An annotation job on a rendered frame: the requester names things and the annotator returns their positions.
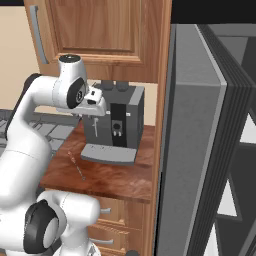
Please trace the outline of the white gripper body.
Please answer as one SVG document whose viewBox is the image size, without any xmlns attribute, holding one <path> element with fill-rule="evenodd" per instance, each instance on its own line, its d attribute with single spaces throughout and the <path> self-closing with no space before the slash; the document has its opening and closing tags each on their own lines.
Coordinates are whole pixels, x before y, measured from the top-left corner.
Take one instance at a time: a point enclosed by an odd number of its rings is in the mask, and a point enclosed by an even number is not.
<svg viewBox="0 0 256 256">
<path fill-rule="evenodd" d="M 81 104 L 71 110 L 74 114 L 90 116 L 104 116 L 106 111 L 107 106 L 104 98 L 101 98 L 98 104 L 88 104 L 86 100 L 83 100 Z"/>
</svg>

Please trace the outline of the kebab skewer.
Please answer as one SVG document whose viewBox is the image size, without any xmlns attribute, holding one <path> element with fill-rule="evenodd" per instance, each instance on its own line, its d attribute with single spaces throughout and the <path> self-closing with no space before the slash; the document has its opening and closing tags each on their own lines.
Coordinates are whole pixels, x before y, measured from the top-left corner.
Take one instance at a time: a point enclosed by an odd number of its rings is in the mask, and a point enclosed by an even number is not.
<svg viewBox="0 0 256 256">
<path fill-rule="evenodd" d="M 75 157 L 73 156 L 72 152 L 71 152 L 71 151 L 68 151 L 67 154 L 68 154 L 68 156 L 69 156 L 71 162 L 75 165 L 75 167 L 76 167 L 77 171 L 79 172 L 79 174 L 80 174 L 82 180 L 85 181 L 85 180 L 86 180 L 86 177 L 83 175 L 81 169 L 80 169 L 79 166 L 77 165 L 76 160 L 75 160 Z"/>
</svg>

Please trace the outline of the wooden cupboard door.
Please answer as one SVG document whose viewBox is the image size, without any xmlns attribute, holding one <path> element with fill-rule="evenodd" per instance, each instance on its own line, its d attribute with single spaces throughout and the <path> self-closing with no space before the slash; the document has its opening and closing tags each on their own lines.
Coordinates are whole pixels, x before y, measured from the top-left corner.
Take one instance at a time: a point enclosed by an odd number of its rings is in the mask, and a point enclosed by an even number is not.
<svg viewBox="0 0 256 256">
<path fill-rule="evenodd" d="M 39 57 L 31 22 L 38 23 L 48 64 Z M 96 80 L 158 81 L 163 0 L 24 0 L 39 70 L 56 76 L 58 59 L 76 54 Z"/>
</svg>

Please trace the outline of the grey freezer door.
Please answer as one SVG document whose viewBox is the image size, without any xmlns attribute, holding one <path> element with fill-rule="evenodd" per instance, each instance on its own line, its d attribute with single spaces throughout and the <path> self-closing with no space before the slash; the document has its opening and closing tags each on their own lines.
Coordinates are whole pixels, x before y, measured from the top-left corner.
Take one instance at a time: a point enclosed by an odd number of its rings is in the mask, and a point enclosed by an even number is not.
<svg viewBox="0 0 256 256">
<path fill-rule="evenodd" d="M 207 24 L 171 27 L 152 256 L 203 256 L 256 83 Z"/>
</svg>

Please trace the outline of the grey coffee machine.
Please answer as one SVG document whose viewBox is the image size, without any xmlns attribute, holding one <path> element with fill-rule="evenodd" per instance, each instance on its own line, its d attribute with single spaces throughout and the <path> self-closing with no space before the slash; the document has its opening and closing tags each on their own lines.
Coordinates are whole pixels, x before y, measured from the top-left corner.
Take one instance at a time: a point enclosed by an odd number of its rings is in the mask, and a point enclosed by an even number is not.
<svg viewBox="0 0 256 256">
<path fill-rule="evenodd" d="M 81 158 L 92 162 L 133 165 L 144 129 L 143 86 L 126 81 L 96 84 L 106 101 L 102 117 L 83 116 L 86 144 Z"/>
</svg>

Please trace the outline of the grey hob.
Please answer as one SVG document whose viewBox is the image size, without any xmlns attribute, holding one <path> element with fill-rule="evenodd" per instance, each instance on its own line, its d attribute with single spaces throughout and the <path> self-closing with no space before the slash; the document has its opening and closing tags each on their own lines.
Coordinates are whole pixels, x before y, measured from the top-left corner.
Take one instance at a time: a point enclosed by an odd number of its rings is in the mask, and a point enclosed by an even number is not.
<svg viewBox="0 0 256 256">
<path fill-rule="evenodd" d="M 11 110 L 0 109 L 0 156 L 7 145 L 4 132 L 10 114 Z M 52 153 L 55 155 L 60 146 L 76 128 L 78 122 L 78 116 L 34 113 L 30 118 L 29 125 L 46 137 L 52 147 Z"/>
</svg>

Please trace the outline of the wooden cupboard side panel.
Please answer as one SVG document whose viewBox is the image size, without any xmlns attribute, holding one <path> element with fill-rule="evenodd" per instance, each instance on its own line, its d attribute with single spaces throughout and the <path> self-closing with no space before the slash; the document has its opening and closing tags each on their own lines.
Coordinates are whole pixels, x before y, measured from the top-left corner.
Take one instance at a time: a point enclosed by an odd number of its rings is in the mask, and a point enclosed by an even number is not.
<svg viewBox="0 0 256 256">
<path fill-rule="evenodd" d="M 172 0 L 163 0 L 162 21 L 160 34 L 159 65 L 158 65 L 158 89 L 156 102 L 155 134 L 154 134 L 154 156 L 152 166 L 152 191 L 150 204 L 150 243 L 145 249 L 149 256 L 154 256 L 157 213 L 158 213 L 158 191 L 160 178 L 160 157 L 162 143 L 162 127 L 164 119 L 166 78 L 168 72 L 170 31 L 171 31 Z"/>
</svg>

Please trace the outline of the wooden drawer front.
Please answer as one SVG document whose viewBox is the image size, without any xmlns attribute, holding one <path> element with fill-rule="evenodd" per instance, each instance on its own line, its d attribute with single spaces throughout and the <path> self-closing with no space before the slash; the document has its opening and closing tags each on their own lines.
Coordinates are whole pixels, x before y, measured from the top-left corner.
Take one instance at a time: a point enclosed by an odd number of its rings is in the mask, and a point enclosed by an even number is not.
<svg viewBox="0 0 256 256">
<path fill-rule="evenodd" d="M 143 223 L 143 204 L 113 198 L 98 197 L 100 207 L 111 208 L 110 214 L 100 214 L 98 221 L 120 227 L 141 229 Z"/>
<path fill-rule="evenodd" d="M 104 226 L 100 224 L 94 224 L 88 227 L 89 238 L 99 239 L 99 240 L 110 240 L 113 239 L 114 243 L 111 245 L 98 244 L 100 246 L 110 248 L 118 251 L 126 251 L 129 244 L 129 232 L 122 231 L 117 228 Z"/>
</svg>

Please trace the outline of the grey fridge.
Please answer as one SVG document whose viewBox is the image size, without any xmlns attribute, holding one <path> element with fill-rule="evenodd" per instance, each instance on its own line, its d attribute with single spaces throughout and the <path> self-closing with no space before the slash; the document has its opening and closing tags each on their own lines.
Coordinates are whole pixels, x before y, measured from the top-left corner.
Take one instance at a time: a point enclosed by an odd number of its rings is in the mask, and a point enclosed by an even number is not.
<svg viewBox="0 0 256 256">
<path fill-rule="evenodd" d="M 211 29 L 256 83 L 256 25 Z M 256 256 L 256 93 L 215 221 L 219 256 Z"/>
</svg>

